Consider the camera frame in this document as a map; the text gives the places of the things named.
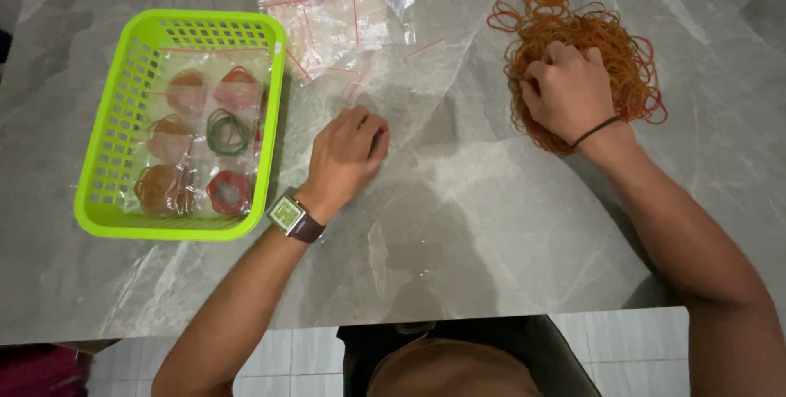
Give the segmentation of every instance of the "gray marble countertop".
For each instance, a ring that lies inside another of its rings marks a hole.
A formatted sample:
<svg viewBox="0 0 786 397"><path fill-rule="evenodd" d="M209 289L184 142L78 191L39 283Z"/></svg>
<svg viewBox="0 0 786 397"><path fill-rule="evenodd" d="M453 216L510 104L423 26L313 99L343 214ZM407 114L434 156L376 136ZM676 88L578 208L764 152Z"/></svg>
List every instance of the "gray marble countertop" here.
<svg viewBox="0 0 786 397"><path fill-rule="evenodd" d="M609 188L509 121L495 0L417 0L418 40L389 48L360 103L388 117L379 178L301 261L277 329L653 307L668 301ZM576 5L591 0L572 0ZM725 227L786 307L784 0L601 0L652 40L663 169ZM267 226L229 243L82 231L75 185L123 25L144 9L254 11L255 0L25 0L0 87L0 343L177 334ZM289 86L270 199L307 175L339 109Z"/></svg>

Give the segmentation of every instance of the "lime green basket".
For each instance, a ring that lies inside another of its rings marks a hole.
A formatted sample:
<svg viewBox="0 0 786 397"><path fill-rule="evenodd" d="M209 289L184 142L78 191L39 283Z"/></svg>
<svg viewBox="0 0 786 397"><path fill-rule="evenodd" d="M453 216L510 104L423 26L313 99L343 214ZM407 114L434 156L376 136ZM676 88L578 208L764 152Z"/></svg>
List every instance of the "lime green basket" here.
<svg viewBox="0 0 786 397"><path fill-rule="evenodd" d="M231 241L254 229L265 209L284 73L284 29L275 19L239 11L148 10L123 29L87 146L74 216L99 237L169 241ZM273 57L260 169L251 212L245 218L152 218L123 211L133 187L132 137L153 121L148 91L160 49L232 50L267 47Z"/></svg>

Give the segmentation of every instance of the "hand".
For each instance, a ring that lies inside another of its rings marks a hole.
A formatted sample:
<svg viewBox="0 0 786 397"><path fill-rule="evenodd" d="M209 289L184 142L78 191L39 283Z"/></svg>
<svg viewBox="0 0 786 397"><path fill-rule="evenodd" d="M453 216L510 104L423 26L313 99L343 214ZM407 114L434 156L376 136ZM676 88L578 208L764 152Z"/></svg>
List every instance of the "hand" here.
<svg viewBox="0 0 786 397"><path fill-rule="evenodd" d="M326 224L377 176L389 142L385 118L362 105L344 109L314 139L308 179L295 199Z"/></svg>
<svg viewBox="0 0 786 397"><path fill-rule="evenodd" d="M583 56L573 45L552 42L542 61L527 67L521 90L532 119L568 144L616 115L608 73L595 47ZM616 122L609 130L629 129Z"/></svg>

